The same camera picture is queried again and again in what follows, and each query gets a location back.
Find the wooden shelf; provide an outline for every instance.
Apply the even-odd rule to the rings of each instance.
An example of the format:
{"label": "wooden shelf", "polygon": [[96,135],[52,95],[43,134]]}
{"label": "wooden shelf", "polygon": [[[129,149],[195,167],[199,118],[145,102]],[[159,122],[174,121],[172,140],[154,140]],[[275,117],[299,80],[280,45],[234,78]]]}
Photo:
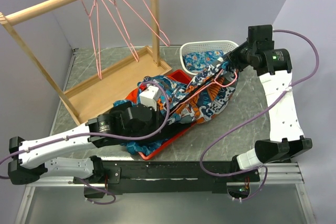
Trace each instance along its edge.
{"label": "wooden shelf", "polygon": [[78,125],[107,112],[113,107],[115,101],[125,99],[145,76],[167,74],[172,70],[163,60],[157,66],[153,61],[152,50],[148,46],[139,50],[138,55],[139,62],[129,55],[104,69],[102,80],[99,80],[96,74],[65,91],[65,95],[79,114],[75,116],[66,106]]}

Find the wooden clothing rack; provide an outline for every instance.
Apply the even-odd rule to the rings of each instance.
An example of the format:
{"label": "wooden clothing rack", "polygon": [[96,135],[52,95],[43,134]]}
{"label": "wooden clothing rack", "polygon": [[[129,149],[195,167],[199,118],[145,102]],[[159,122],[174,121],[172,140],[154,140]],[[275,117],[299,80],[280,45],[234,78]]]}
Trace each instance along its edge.
{"label": "wooden clothing rack", "polygon": [[[137,87],[137,82],[141,81],[145,76],[167,74],[172,69],[165,61],[160,59],[159,39],[155,33],[152,33],[152,48],[145,46],[137,51],[140,57],[139,62],[136,62],[134,57],[129,55],[109,68],[104,69],[101,72],[102,80],[99,80],[98,74],[96,74],[63,92],[13,26],[75,1],[77,0],[48,0],[7,16],[0,13],[0,23],[31,59],[53,89],[56,90],[73,120],[79,125],[108,111],[113,107],[114,101],[124,99],[129,92]],[[159,0],[151,0],[150,8],[153,16],[159,22]],[[159,34],[159,27],[153,18],[151,27]],[[123,85],[120,85],[116,80],[123,80]]]}

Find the plastic laundry basket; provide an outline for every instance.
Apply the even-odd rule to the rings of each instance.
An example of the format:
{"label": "plastic laundry basket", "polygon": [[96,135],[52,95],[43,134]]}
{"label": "plastic laundry basket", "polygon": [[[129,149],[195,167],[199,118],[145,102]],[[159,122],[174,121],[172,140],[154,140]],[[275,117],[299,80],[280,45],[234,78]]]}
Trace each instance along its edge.
{"label": "plastic laundry basket", "polygon": [[187,70],[183,61],[184,55],[190,54],[192,52],[206,52],[216,50],[222,50],[226,54],[227,52],[232,51],[236,47],[238,47],[238,44],[230,40],[199,41],[199,42],[186,43],[180,48],[180,60],[183,70],[186,73],[191,74],[193,76],[197,75],[197,73],[190,72]]}

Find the red basket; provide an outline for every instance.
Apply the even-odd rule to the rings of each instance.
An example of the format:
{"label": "red basket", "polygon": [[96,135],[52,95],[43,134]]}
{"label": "red basket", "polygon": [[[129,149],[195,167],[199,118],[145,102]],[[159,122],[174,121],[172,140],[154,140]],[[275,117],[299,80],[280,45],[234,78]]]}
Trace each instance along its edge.
{"label": "red basket", "polygon": [[[175,72],[172,72],[168,76],[174,78],[176,81],[182,82],[184,84],[189,84],[191,81],[191,77],[188,76],[183,70],[178,69]],[[184,133],[186,133],[192,126],[195,124],[192,124],[189,128],[177,133],[175,136],[173,136],[171,139],[168,141],[164,142],[163,145],[161,145],[159,148],[157,148],[154,152],[146,156],[142,152],[139,152],[140,156],[142,157],[143,160],[150,160],[152,157],[160,153],[163,149],[165,149],[168,145],[170,145],[172,142],[174,142],[176,139],[178,139],[180,136],[182,136]]]}

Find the marble tabletop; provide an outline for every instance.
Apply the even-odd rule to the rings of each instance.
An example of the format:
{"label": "marble tabletop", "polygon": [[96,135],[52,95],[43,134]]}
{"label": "marble tabletop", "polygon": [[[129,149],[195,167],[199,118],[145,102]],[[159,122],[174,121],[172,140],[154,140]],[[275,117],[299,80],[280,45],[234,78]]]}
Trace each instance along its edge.
{"label": "marble tabletop", "polygon": [[[181,69],[180,47],[162,47],[160,56],[173,68]],[[96,73],[93,49],[80,48],[75,60],[66,89],[77,85]],[[101,52],[102,69],[130,54],[128,48],[106,48]],[[210,122],[196,125],[185,135],[164,149],[152,160],[156,161],[197,161],[202,151],[219,136],[249,119],[267,106],[263,87],[255,71],[248,67],[239,76],[237,90],[225,110]],[[52,134],[76,127],[63,104],[57,111]],[[256,140],[269,138],[269,117],[264,115],[240,128],[213,146],[205,155],[205,160],[225,161],[232,156],[253,148]],[[139,155],[130,155],[124,146],[107,146],[100,149],[78,151],[64,155],[71,158],[86,158],[92,155],[105,160],[142,160]]]}

